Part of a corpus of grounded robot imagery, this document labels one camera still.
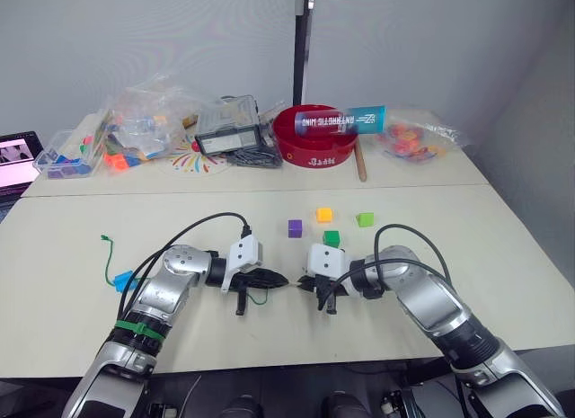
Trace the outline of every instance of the white table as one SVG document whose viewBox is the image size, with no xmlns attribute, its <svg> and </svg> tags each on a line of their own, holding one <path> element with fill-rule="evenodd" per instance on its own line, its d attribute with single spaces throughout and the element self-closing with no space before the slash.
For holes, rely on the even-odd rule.
<svg viewBox="0 0 575 418">
<path fill-rule="evenodd" d="M 487 184 L 352 191 L 251 191 L 24 198 L 0 227 L 0 377 L 64 377 L 85 373 L 115 321 L 119 294 L 104 283 L 141 260 L 194 220 L 218 211 L 242 213 L 263 243 L 265 266 L 291 282 L 324 229 L 341 232 L 352 257 L 371 253 L 376 223 L 417 227 L 442 251 L 461 297 L 511 348 L 575 342 L 575 294 L 521 222 Z M 334 209 L 320 226 L 314 210 Z M 289 218 L 304 237 L 287 238 Z M 226 251 L 240 232 L 219 219 L 180 243 Z M 382 246 L 408 245 L 435 268 L 417 237 L 390 231 Z M 313 294 L 295 287 L 270 293 L 268 304 L 234 314 L 236 295 L 194 290 L 159 354 L 158 372 L 251 366 L 390 360 L 437 356 L 438 350 L 400 309 L 392 293 L 379 300 L 339 298 L 336 316 L 319 313 Z"/>
<path fill-rule="evenodd" d="M 426 111 L 399 111 L 403 117 L 436 123 Z M 95 126 L 94 114 L 86 116 L 77 131 Z M 90 178 L 49 180 L 39 177 L 25 197 L 101 195 L 126 193 L 179 193 L 200 191 L 300 191 L 329 189 L 374 189 L 382 187 L 486 184 L 487 180 L 459 149 L 439 161 L 414 165 L 384 156 L 373 138 L 361 138 L 367 167 L 367 181 L 360 182 L 352 155 L 346 162 L 326 169 L 309 170 L 284 162 L 278 170 L 231 166 L 214 174 L 182 173 L 171 159 L 158 159 L 121 173 L 101 167 Z"/>
</svg>

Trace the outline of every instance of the orange block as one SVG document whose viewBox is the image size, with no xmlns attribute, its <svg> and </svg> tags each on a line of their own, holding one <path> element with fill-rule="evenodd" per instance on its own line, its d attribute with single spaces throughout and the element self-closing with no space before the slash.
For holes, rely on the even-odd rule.
<svg viewBox="0 0 575 418">
<path fill-rule="evenodd" d="M 315 218 L 319 223 L 329 223 L 333 220 L 333 211 L 329 208 L 320 208 L 315 211 Z"/>
</svg>

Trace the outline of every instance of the wooden stick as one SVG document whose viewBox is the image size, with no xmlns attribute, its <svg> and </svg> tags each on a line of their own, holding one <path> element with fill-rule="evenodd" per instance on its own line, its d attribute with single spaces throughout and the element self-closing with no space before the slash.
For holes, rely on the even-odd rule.
<svg viewBox="0 0 575 418">
<path fill-rule="evenodd" d="M 359 145 L 359 138 L 356 139 L 356 145 L 353 147 L 356 155 L 356 166 L 358 167 L 359 180 L 364 182 L 367 180 L 366 161 L 363 159 L 363 152 Z"/>
</svg>

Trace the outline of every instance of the green cube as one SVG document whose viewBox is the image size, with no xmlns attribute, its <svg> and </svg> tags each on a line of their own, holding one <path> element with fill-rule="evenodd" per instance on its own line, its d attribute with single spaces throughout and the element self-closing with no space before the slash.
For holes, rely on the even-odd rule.
<svg viewBox="0 0 575 418">
<path fill-rule="evenodd" d="M 340 246 L 340 231 L 323 232 L 323 243 L 337 249 Z"/>
<path fill-rule="evenodd" d="M 374 213 L 359 213 L 356 216 L 359 227 L 372 227 L 374 225 Z"/>
</svg>

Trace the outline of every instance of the red plastic bowl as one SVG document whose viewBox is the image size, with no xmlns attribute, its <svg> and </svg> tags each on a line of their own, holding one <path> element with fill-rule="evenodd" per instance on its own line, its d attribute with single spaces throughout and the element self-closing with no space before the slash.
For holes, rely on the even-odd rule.
<svg viewBox="0 0 575 418">
<path fill-rule="evenodd" d="M 298 105 L 282 111 L 273 122 L 279 151 L 291 164 L 304 168 L 328 168 L 345 161 L 356 143 L 357 135 L 302 138 L 296 134 L 296 114 L 301 111 L 331 110 L 326 105 Z"/>
</svg>

